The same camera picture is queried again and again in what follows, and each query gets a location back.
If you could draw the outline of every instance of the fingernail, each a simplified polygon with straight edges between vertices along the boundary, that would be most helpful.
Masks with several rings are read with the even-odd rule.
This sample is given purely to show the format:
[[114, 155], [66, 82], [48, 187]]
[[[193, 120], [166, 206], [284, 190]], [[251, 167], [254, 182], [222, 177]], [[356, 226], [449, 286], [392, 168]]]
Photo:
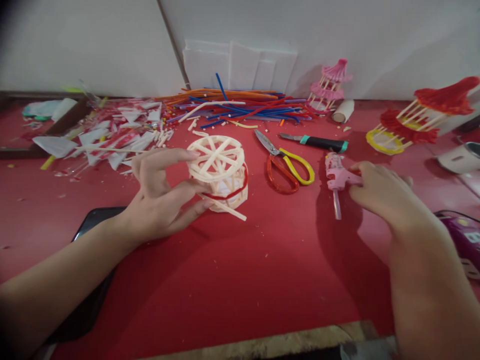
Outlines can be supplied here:
[[190, 155], [193, 155], [194, 157], [199, 157], [200, 153], [198, 151], [192, 151], [192, 150], [187, 150]]
[[207, 200], [207, 201], [205, 201], [205, 202], [203, 203], [203, 207], [204, 207], [205, 209], [209, 209], [213, 204], [214, 204], [214, 203], [213, 203], [212, 201]]

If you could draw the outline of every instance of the pink glue gun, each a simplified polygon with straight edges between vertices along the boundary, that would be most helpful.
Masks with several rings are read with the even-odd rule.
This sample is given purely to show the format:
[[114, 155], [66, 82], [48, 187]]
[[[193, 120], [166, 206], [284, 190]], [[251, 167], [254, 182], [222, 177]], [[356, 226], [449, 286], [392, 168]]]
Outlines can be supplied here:
[[345, 189], [345, 184], [363, 185], [362, 178], [345, 169], [342, 165], [342, 157], [336, 152], [329, 152], [325, 156], [326, 182], [328, 188], [333, 191], [333, 206], [335, 208], [335, 219], [341, 220], [339, 190]]

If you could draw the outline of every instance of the purple device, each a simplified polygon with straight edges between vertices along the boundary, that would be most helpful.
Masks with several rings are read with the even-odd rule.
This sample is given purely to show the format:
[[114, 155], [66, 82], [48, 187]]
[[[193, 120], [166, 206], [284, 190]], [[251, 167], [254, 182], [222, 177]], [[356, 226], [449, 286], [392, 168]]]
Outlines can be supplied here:
[[480, 222], [455, 211], [435, 213], [446, 226], [460, 257], [465, 275], [480, 280]]

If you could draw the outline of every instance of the craft debris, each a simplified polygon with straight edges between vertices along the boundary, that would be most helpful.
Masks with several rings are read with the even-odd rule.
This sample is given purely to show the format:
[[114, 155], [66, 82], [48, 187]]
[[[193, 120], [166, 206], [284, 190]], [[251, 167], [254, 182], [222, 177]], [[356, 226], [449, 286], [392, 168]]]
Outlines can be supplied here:
[[[232, 122], [244, 129], [255, 129], [259, 126], [253, 122], [277, 122], [283, 126], [318, 118], [304, 98], [272, 90], [224, 90], [220, 78], [217, 79], [220, 89], [184, 90], [166, 97], [100, 99], [87, 93], [91, 113], [67, 134], [54, 137], [30, 132], [25, 136], [51, 155], [42, 170], [58, 162], [54, 175], [78, 182], [100, 163], [109, 163], [121, 175], [131, 174], [131, 164], [126, 159], [151, 149], [167, 148], [177, 131], [208, 137], [208, 133], [194, 130], [197, 125], [202, 130], [213, 130], [215, 125]], [[35, 129], [50, 117], [56, 119], [58, 111], [68, 111], [75, 104], [71, 99], [32, 103], [24, 110], [25, 125]], [[62, 162], [62, 158], [74, 160]]]

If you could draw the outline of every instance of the right hand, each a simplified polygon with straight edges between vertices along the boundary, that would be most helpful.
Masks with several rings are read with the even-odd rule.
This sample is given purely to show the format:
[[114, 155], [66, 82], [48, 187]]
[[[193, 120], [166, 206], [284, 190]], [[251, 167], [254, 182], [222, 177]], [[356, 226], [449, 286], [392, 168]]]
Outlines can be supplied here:
[[210, 200], [200, 200], [183, 209], [196, 194], [210, 192], [208, 184], [186, 179], [171, 188], [167, 182], [168, 167], [198, 157], [198, 152], [185, 149], [157, 148], [133, 158], [131, 168], [140, 190], [130, 205], [113, 218], [113, 227], [121, 237], [138, 246], [170, 236], [185, 229], [212, 206]]
[[391, 226], [404, 226], [432, 212], [412, 191], [411, 177], [400, 177], [381, 165], [362, 161], [350, 170], [360, 171], [363, 187], [350, 187], [351, 198], [361, 207], [377, 214]]

